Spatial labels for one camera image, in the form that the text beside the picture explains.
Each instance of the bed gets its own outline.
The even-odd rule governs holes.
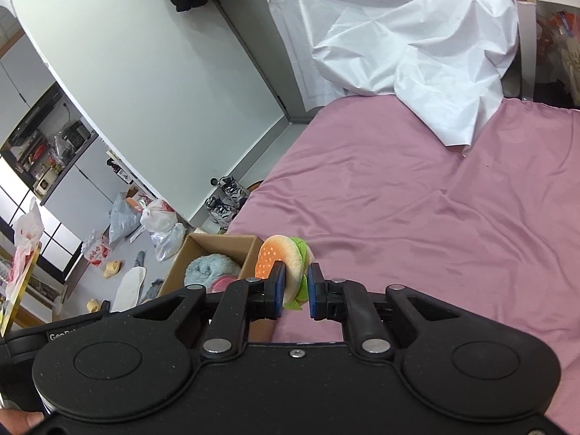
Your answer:
[[[580,112],[504,100],[467,157],[395,96],[320,111],[230,227],[300,236],[327,278],[402,283],[558,355],[548,415],[580,433]],[[285,311],[275,341],[342,340]]]

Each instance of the shoe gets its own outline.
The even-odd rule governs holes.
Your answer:
[[[231,222],[238,214],[238,210],[234,206],[225,204],[217,196],[210,196],[205,200],[205,209],[208,210],[214,222],[224,229],[230,227]]]
[[[230,198],[234,204],[240,209],[250,196],[246,190],[234,177],[212,178],[211,184],[213,186],[220,186],[225,195]]]

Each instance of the white cabinet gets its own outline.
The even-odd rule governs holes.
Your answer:
[[[92,230],[105,232],[111,223],[112,202],[92,184],[76,165],[65,174],[45,204],[46,208],[80,240]]]
[[[108,146],[100,139],[96,139],[89,148],[83,152],[74,164],[85,174],[108,199],[115,201],[117,195],[127,191],[129,185],[121,180],[111,167],[107,165],[109,156]]]
[[[8,139],[27,112],[28,105],[0,66],[0,145]]]
[[[0,62],[29,107],[54,83],[50,70],[26,36],[8,49]]]

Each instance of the cardboard box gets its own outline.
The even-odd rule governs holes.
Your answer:
[[[196,258],[212,253],[221,253],[230,257],[242,267],[238,279],[254,276],[260,247],[264,242],[254,235],[212,235],[208,233],[191,233],[183,242],[173,266],[165,279],[159,296],[172,293],[183,287],[187,266]],[[264,319],[250,325],[250,341],[270,341],[275,321]]]

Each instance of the white table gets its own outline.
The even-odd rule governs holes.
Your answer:
[[[546,1],[580,8],[580,0],[516,0],[520,20],[521,99],[533,101],[536,80],[536,3]]]

